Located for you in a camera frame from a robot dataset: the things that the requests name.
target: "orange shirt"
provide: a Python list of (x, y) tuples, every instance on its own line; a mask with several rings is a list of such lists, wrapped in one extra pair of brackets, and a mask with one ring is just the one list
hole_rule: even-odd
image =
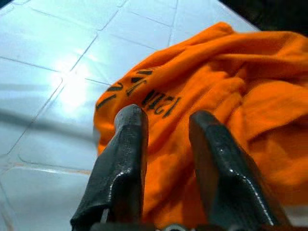
[(239, 34), (218, 23), (155, 52), (97, 101), (100, 154), (114, 118), (135, 103), (149, 118), (143, 219), (205, 223), (188, 138), (189, 116), (212, 112), (253, 157), (283, 204), (308, 204), (308, 39)]

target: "orange cloth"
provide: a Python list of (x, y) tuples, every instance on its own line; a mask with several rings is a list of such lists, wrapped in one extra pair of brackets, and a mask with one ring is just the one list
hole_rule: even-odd
[(142, 61), (97, 101), (101, 153), (114, 118), (136, 103), (149, 117), (145, 222), (205, 223), (188, 138), (189, 116), (208, 110), (251, 155), (284, 204), (308, 204), (308, 39), (239, 34), (218, 23)]

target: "tile floor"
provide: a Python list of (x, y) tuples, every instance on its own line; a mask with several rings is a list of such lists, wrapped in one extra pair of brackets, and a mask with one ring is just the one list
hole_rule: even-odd
[[(0, 231), (69, 231), (96, 158), (94, 104), (156, 50), (225, 21), (217, 0), (15, 0), (0, 9)], [(288, 208), (296, 224), (307, 215)]]

